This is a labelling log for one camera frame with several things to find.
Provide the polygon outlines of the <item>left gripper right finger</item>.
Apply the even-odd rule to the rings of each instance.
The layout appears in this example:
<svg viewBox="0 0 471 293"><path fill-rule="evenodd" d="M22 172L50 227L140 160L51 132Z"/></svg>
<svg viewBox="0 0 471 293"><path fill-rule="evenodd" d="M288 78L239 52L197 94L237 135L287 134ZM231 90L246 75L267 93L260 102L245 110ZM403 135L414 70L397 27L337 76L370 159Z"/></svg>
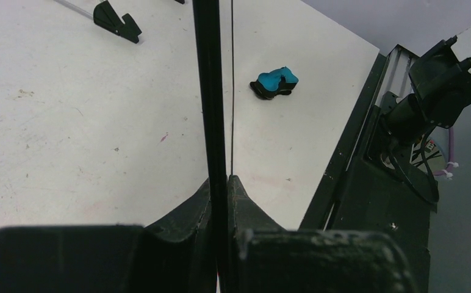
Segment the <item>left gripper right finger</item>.
<svg viewBox="0 0 471 293"><path fill-rule="evenodd" d="M228 178L228 292L417 292L404 254L386 234L278 225Z"/></svg>

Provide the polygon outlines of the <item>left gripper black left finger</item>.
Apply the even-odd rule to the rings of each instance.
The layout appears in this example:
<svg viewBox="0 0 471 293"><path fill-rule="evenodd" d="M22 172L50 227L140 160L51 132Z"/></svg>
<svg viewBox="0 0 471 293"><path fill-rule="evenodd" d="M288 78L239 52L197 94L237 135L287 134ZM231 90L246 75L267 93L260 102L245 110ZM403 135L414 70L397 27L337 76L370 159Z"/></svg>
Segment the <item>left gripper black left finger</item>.
<svg viewBox="0 0 471 293"><path fill-rule="evenodd" d="M209 183L148 226L0 229L0 292L215 292Z"/></svg>

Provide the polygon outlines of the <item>black framed whiteboard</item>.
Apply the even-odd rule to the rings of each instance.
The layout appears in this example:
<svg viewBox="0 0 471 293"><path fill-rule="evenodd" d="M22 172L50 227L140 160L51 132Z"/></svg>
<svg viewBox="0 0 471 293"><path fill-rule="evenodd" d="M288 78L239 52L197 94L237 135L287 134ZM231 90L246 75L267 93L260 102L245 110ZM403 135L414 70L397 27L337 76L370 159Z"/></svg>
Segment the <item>black framed whiteboard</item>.
<svg viewBox="0 0 471 293"><path fill-rule="evenodd" d="M229 236L220 5L218 1L196 0L192 6L216 262L220 281L224 282L229 269Z"/></svg>

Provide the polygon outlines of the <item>blue heart eraser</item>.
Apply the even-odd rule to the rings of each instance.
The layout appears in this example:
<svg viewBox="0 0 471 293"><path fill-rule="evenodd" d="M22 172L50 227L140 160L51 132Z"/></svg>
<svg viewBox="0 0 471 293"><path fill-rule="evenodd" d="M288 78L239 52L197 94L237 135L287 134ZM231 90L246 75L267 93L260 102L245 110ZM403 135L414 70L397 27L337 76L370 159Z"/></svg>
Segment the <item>blue heart eraser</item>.
<svg viewBox="0 0 471 293"><path fill-rule="evenodd" d="M281 67L268 73L261 73L250 88L260 99L271 100L278 95L290 95L299 79L288 67Z"/></svg>

